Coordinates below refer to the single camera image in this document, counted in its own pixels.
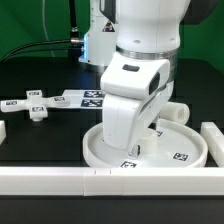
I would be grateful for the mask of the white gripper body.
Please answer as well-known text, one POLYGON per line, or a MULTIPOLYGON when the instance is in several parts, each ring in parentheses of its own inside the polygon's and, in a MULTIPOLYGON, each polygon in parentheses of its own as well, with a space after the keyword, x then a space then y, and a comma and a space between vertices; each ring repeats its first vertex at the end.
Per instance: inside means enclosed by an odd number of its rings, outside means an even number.
POLYGON ((161 94, 149 101, 106 94, 102 109, 105 142, 119 150, 131 149, 165 103, 161 94))

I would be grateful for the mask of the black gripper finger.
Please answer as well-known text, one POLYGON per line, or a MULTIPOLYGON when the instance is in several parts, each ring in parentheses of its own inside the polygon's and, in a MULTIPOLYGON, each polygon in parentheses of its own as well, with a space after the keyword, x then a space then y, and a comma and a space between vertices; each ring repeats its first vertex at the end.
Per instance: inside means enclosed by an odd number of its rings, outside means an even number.
POLYGON ((134 145, 128 153, 128 155, 132 158, 137 158, 139 154, 140 154, 140 146, 138 144, 134 145))

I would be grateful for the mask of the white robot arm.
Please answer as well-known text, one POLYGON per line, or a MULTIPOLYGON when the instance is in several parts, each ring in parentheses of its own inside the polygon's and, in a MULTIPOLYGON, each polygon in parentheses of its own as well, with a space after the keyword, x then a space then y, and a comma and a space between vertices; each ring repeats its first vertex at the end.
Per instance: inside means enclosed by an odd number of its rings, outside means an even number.
POLYGON ((182 23, 199 24, 220 0, 90 0, 80 61, 101 68, 102 123, 83 151, 135 157, 173 92, 182 23))

